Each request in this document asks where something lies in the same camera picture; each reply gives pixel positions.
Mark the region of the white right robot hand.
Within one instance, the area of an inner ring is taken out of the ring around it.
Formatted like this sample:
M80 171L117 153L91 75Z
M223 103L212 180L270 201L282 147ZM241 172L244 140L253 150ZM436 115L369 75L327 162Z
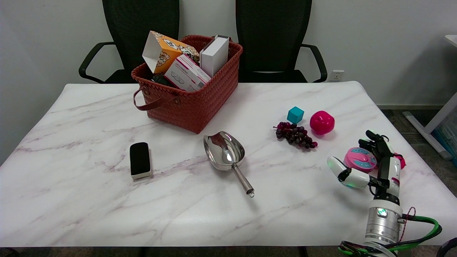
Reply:
M327 165L342 185L355 189L375 188L375 191L371 190L375 200L385 200L400 205L402 168L399 158L401 155L393 151L387 136L372 130L367 130L366 136L367 139L358 141L362 150L359 150L357 154L366 153L368 155L366 163L374 160L374 169L377 170L376 177L362 171L366 165L350 166L334 156L327 158Z

